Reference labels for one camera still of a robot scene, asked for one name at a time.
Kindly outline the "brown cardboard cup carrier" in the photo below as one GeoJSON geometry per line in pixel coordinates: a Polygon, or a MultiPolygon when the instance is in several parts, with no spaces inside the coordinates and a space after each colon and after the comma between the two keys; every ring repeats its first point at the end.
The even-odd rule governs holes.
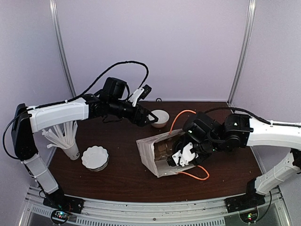
{"type": "Polygon", "coordinates": [[[155,160],[161,160],[165,159],[168,156],[171,156],[173,154],[172,151],[173,141],[171,138],[159,141],[154,144],[154,154],[155,154],[155,160]]]}

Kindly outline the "white paper takeout bag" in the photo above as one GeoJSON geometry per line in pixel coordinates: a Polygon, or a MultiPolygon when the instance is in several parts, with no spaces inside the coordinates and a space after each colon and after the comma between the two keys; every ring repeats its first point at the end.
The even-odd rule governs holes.
{"type": "Polygon", "coordinates": [[[200,163],[196,162],[201,155],[194,150],[193,143],[185,137],[182,130],[173,129],[177,119],[184,113],[195,114],[196,112],[183,110],[177,114],[168,132],[136,141],[141,162],[158,178],[184,174],[196,180],[205,181],[209,179],[210,174],[200,163]],[[200,178],[186,172],[194,167],[201,168],[206,176],[200,178]]]}

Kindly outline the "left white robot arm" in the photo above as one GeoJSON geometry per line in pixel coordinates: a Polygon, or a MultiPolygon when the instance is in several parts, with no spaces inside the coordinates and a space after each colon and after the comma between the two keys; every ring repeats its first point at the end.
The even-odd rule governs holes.
{"type": "Polygon", "coordinates": [[[44,192],[49,195],[49,201],[57,209],[65,208],[68,200],[45,162],[40,158],[33,134],[66,122],[108,115],[120,119],[126,118],[139,127],[157,122],[157,116],[138,104],[140,99],[144,99],[150,93],[151,87],[145,85],[138,88],[129,99],[123,100],[126,86],[125,81],[109,77],[98,92],[84,94],[73,101],[63,101],[60,104],[44,107],[27,107],[25,104],[17,106],[11,131],[15,155],[33,174],[44,192]]]}

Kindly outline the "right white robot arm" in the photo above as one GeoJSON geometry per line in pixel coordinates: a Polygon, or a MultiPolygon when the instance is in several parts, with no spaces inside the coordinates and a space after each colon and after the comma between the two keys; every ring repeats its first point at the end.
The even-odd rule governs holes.
{"type": "Polygon", "coordinates": [[[301,172],[301,125],[299,123],[273,122],[258,116],[232,113],[224,123],[219,123],[204,112],[189,118],[184,134],[173,144],[169,166],[200,165],[215,152],[230,152],[235,148],[251,146],[288,147],[290,152],[270,171],[248,183],[241,204],[250,208],[272,188],[301,172]]]}

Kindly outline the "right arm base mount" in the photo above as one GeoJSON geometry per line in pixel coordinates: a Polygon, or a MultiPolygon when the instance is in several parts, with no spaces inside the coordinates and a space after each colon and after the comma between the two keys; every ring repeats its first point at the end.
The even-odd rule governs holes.
{"type": "Polygon", "coordinates": [[[257,193],[243,194],[225,199],[228,213],[255,208],[265,204],[265,196],[257,193]]]}

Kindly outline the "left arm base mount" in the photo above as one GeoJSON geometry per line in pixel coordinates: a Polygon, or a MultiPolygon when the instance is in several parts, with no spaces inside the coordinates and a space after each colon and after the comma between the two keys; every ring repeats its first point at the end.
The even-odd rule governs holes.
{"type": "Polygon", "coordinates": [[[44,206],[48,206],[66,212],[80,214],[84,206],[84,200],[66,195],[47,194],[43,201],[44,206]]]}

